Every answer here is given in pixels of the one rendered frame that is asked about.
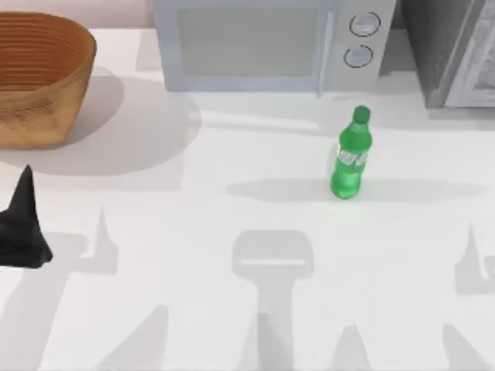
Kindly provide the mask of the green bottle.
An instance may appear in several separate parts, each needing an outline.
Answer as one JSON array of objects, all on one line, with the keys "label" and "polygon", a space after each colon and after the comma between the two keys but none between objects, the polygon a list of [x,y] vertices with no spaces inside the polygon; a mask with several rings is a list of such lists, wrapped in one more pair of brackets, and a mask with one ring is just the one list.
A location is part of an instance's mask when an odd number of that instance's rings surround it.
[{"label": "green bottle", "polygon": [[360,191],[362,175],[372,146],[370,116],[369,107],[355,107],[351,122],[340,133],[330,189],[341,199],[351,199]]}]

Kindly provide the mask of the pale microwave oven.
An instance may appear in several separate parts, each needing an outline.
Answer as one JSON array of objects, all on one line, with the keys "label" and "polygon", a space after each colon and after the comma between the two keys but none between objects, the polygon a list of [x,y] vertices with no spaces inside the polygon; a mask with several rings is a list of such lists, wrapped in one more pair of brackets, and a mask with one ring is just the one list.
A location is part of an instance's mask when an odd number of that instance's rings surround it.
[{"label": "pale microwave oven", "polygon": [[[317,94],[328,11],[334,12],[325,91],[368,90],[379,76],[397,0],[152,0],[168,90]],[[374,12],[380,28],[350,31]],[[349,68],[344,53],[369,46],[373,60]]]}]

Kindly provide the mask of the microwave knob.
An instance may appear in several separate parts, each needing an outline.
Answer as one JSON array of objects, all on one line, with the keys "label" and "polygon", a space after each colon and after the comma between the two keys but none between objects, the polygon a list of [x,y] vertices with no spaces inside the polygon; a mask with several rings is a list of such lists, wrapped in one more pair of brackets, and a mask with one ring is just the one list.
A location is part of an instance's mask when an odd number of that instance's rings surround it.
[{"label": "microwave knob", "polygon": [[381,19],[374,12],[355,15],[350,20],[350,31],[357,37],[372,36],[381,26]]},{"label": "microwave knob", "polygon": [[348,49],[343,55],[344,63],[353,69],[367,66],[374,58],[374,52],[369,46],[359,45]]}]

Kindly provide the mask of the brown wicker basket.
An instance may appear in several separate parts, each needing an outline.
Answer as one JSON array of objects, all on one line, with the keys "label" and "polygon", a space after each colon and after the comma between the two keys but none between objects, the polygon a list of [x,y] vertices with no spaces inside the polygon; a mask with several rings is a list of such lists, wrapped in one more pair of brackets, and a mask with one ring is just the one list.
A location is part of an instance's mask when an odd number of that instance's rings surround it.
[{"label": "brown wicker basket", "polygon": [[97,42],[80,23],[0,11],[0,148],[63,143],[86,96]]}]

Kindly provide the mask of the grey cabinet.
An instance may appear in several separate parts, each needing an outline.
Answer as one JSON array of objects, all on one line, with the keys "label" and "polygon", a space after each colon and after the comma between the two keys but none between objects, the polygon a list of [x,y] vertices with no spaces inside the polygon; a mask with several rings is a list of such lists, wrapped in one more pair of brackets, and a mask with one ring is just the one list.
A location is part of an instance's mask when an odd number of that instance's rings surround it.
[{"label": "grey cabinet", "polygon": [[428,108],[495,108],[495,0],[401,0]]}]

